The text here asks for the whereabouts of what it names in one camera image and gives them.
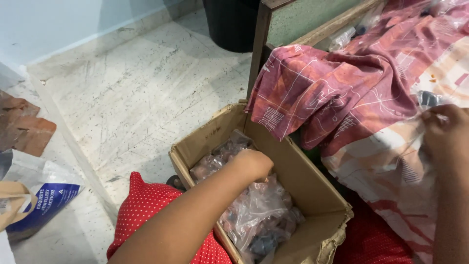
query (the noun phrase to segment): hand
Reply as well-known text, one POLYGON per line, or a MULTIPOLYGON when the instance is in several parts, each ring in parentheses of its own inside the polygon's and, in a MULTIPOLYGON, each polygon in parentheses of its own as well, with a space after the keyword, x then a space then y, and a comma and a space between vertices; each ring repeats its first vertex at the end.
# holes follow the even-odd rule
POLYGON ((264 182, 273 167, 273 162, 260 151, 243 149, 228 162, 227 166, 240 170, 240 173, 248 176, 251 181, 264 182))
POLYGON ((469 172, 469 108, 436 106, 422 114, 425 143, 439 175, 469 172), (437 115, 446 116, 448 121, 437 115))

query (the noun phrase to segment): pink patterned fabric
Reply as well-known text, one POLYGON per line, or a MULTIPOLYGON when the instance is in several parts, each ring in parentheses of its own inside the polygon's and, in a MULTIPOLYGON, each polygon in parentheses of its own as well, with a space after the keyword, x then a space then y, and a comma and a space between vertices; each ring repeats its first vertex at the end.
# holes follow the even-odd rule
POLYGON ((431 263, 435 173, 420 150, 415 94, 427 90, 469 106, 467 1, 443 16, 420 14, 428 1, 390 1, 379 24, 326 53, 274 49, 246 110, 281 140, 302 128, 302 147, 321 148, 339 182, 383 217, 431 263))

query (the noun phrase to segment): brown stone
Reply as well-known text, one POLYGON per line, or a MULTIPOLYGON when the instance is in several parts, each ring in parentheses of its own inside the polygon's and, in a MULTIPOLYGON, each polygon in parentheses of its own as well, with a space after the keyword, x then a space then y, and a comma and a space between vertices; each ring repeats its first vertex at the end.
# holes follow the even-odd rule
POLYGON ((57 126, 37 118, 40 108, 0 91, 0 152, 13 148, 41 156, 57 126))

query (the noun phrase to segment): black trash can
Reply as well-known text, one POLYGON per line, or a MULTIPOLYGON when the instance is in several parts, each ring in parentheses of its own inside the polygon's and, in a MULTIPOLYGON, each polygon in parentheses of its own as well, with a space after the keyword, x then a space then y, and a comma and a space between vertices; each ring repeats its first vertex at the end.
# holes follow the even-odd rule
POLYGON ((260 0, 203 0, 213 41, 229 51, 252 52, 260 0))

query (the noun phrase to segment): finger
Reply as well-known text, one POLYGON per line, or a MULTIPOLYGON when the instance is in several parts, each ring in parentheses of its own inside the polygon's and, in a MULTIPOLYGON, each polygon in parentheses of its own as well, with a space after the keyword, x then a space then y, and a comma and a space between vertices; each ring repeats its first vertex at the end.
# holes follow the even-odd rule
POLYGON ((440 114, 443 116, 447 116, 450 121, 458 121, 461 120, 463 115, 465 114, 462 108, 457 107, 454 104, 445 104, 445 105, 438 105, 435 107, 430 108, 430 111, 433 114, 440 114))
POLYGON ((443 132, 441 128, 440 119, 430 111, 425 111, 422 113, 422 120, 424 121, 425 128, 427 132, 430 133, 441 133, 443 132))

